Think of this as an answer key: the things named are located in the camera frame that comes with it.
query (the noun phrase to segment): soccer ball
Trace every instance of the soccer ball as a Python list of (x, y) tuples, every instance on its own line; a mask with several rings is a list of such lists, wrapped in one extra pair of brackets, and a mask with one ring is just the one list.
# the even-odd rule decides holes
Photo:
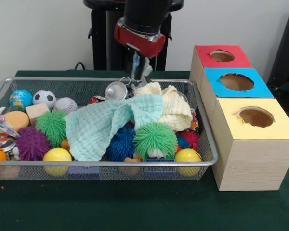
[(54, 103), (57, 101), (55, 95), (46, 90), (39, 90), (35, 95), (33, 96), (33, 104), (40, 104), (45, 103), (49, 110), (51, 110), (54, 106)]

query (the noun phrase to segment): red spiky ball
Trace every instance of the red spiky ball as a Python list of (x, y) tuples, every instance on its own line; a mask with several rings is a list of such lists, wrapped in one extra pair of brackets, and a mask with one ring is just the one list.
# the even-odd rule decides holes
[(16, 138), (16, 145), (19, 149), (20, 159), (43, 160), (51, 148), (47, 136), (31, 126), (20, 129), (19, 134), (20, 136)]
[(180, 136), (183, 136), (189, 143), (190, 147), (194, 150), (197, 150), (197, 142), (199, 135), (195, 131), (184, 131), (180, 134)]

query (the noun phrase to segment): basket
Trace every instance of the basket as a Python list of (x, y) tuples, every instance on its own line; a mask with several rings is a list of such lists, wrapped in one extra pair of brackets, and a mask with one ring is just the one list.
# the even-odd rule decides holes
[[(15, 90), (27, 90), (32, 95), (39, 90), (49, 90), (57, 98), (70, 97), (78, 106), (86, 106), (94, 95), (104, 96), (106, 87), (119, 79), (114, 78), (65, 78), (65, 77), (13, 77), (0, 83), (0, 107), (4, 113), (11, 110), (9, 97)], [(197, 87), (189, 80), (156, 79), (162, 89), (173, 85), (187, 96), (191, 108), (196, 109), (199, 121), (198, 152), (202, 162), (59, 162), (59, 161), (0, 161), (0, 180), (199, 180), (207, 168), (217, 161), (217, 151)], [(177, 171), (196, 167), (199, 172), (185, 177)], [(63, 176), (49, 175), (45, 168), (58, 171), (68, 169)]]

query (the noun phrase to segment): yellow cloth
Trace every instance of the yellow cloth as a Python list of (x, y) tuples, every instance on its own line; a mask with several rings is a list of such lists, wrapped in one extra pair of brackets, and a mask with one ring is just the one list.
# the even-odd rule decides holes
[(177, 89), (169, 85), (164, 90), (158, 82), (151, 82), (138, 88), (134, 96), (140, 95), (161, 95), (164, 101), (163, 113), (158, 123), (167, 124), (174, 131), (183, 131), (190, 128), (193, 120), (188, 103), (177, 93)]

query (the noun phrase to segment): tin can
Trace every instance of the tin can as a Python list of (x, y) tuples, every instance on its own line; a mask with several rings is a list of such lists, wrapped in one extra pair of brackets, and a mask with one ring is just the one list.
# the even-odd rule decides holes
[(16, 146), (14, 138), (10, 138), (4, 145), (1, 146), (2, 150), (5, 152), (8, 160), (13, 156), (12, 149)]
[(99, 95), (95, 95), (93, 96), (89, 103), (88, 104), (94, 104), (94, 103), (99, 103), (99, 102), (102, 102), (102, 101), (105, 101), (106, 98), (105, 97), (102, 97), (102, 96), (99, 96)]
[(127, 95), (128, 90), (126, 85), (119, 81), (112, 82), (105, 90), (105, 98), (108, 100), (123, 100)]

